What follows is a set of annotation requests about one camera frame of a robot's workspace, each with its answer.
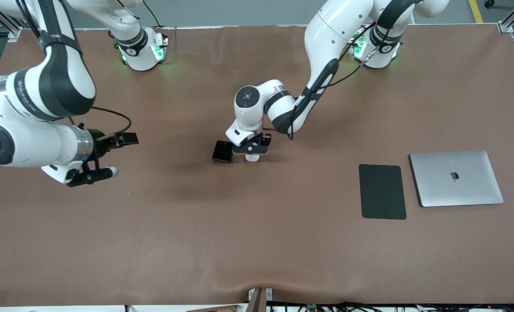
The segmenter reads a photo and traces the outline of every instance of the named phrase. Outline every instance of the brown mat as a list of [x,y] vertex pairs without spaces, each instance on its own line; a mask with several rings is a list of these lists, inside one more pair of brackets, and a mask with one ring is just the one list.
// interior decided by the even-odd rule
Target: brown mat
[[[169,64],[135,72],[106,32],[80,32],[96,104],[129,115],[141,144],[105,156],[120,176],[93,186],[0,167],[0,306],[222,304],[255,286],[292,302],[514,302],[511,36],[410,26],[390,67],[329,89],[293,142],[273,135],[255,164],[211,162],[239,87],[303,89],[303,33],[179,30]],[[0,75],[42,58],[26,33]],[[420,208],[408,154],[447,150],[487,150],[505,203]],[[407,220],[361,217],[362,163],[401,166]]]

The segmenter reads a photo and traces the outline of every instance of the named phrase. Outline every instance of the black phone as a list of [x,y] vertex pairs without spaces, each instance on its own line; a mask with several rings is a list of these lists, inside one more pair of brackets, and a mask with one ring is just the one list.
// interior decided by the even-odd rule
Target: black phone
[[232,148],[234,144],[232,142],[217,141],[215,144],[215,151],[213,152],[213,160],[222,163],[232,162]]

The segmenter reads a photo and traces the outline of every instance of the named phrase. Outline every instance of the laptop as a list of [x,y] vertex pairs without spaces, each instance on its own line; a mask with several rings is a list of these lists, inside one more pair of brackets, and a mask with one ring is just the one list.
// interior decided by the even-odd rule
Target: laptop
[[501,204],[484,150],[411,154],[422,207]]

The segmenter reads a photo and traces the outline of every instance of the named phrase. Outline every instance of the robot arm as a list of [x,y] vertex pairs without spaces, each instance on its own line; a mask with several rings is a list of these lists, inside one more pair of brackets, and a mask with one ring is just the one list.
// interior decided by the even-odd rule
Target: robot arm
[[236,120],[226,132],[229,140],[240,146],[260,134],[263,114],[279,133],[293,134],[300,130],[325,91],[321,87],[328,85],[338,71],[338,58],[344,47],[372,6],[373,0],[328,0],[305,30],[311,77],[301,95],[294,99],[278,80],[243,87],[235,98]]
[[[63,0],[29,1],[46,57],[37,66],[0,76],[0,166],[40,166],[61,183],[83,184],[79,168],[103,156],[112,142],[98,142],[97,130],[57,119],[85,114],[96,96]],[[105,178],[116,168],[94,172]]]
[[305,30],[305,49],[311,65],[311,78],[301,95],[294,97],[278,80],[256,87],[247,86],[236,95],[236,120],[226,135],[236,146],[247,145],[261,134],[263,115],[275,130],[293,134],[300,130],[316,102],[338,71],[340,53],[357,32],[366,16],[377,23],[367,30],[364,52],[356,59],[360,66],[380,68],[395,56],[400,38],[417,8],[426,16],[441,12],[449,0],[328,0]]
[[124,61],[136,71],[147,71],[164,62],[168,38],[142,27],[130,11],[143,0],[68,0],[79,12],[99,20],[117,41]]

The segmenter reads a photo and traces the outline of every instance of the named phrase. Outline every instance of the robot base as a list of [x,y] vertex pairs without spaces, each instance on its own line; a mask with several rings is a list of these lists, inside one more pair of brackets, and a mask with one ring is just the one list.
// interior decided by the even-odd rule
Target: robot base
[[123,51],[118,47],[122,55],[122,61],[135,71],[148,71],[158,64],[166,61],[166,48],[168,48],[168,37],[152,28],[144,27],[143,30],[148,34],[151,44],[147,44],[139,55],[128,55],[128,51]]
[[[361,27],[356,34],[361,33],[363,29],[364,28]],[[354,59],[358,61],[362,62],[364,59],[366,59],[368,54],[376,48],[369,40],[366,39],[368,38],[369,33],[370,30],[368,30],[359,38],[352,38],[352,40],[348,42],[348,44],[353,45],[351,48],[351,54],[353,55]],[[374,54],[374,56],[372,56],[371,59],[365,63],[365,66],[373,69],[386,67],[390,61],[396,57],[399,47],[400,43],[396,45],[393,51],[389,51],[388,53],[380,52]]]

